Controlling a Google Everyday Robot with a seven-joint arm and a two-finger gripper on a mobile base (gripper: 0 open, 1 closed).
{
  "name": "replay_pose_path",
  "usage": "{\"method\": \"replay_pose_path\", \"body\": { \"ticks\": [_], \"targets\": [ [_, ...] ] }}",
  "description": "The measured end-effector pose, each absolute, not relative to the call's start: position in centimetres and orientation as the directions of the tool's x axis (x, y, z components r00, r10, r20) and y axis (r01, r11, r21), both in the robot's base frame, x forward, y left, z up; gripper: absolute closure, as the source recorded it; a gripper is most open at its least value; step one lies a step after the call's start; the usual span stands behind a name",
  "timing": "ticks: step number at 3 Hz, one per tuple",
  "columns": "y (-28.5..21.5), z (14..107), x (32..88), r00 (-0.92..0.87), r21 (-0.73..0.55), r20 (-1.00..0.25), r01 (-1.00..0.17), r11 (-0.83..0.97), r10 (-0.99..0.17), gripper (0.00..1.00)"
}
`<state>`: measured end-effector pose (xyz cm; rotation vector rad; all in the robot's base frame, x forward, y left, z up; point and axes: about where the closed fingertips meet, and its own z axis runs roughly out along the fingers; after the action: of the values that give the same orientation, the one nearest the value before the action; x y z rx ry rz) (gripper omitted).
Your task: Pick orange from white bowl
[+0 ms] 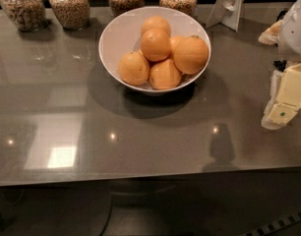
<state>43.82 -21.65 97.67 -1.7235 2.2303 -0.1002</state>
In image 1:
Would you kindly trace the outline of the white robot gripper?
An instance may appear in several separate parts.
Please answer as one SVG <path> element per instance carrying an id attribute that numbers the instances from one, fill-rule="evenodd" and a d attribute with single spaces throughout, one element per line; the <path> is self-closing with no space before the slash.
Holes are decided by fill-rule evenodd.
<path id="1" fill-rule="evenodd" d="M 266 45 L 278 44 L 279 54 L 286 60 L 301 62 L 301 0 L 287 11 L 283 20 L 267 28 L 258 38 Z M 271 99 L 262 126 L 269 130 L 285 127 L 301 110 L 301 63 L 288 66 L 271 76 Z"/>

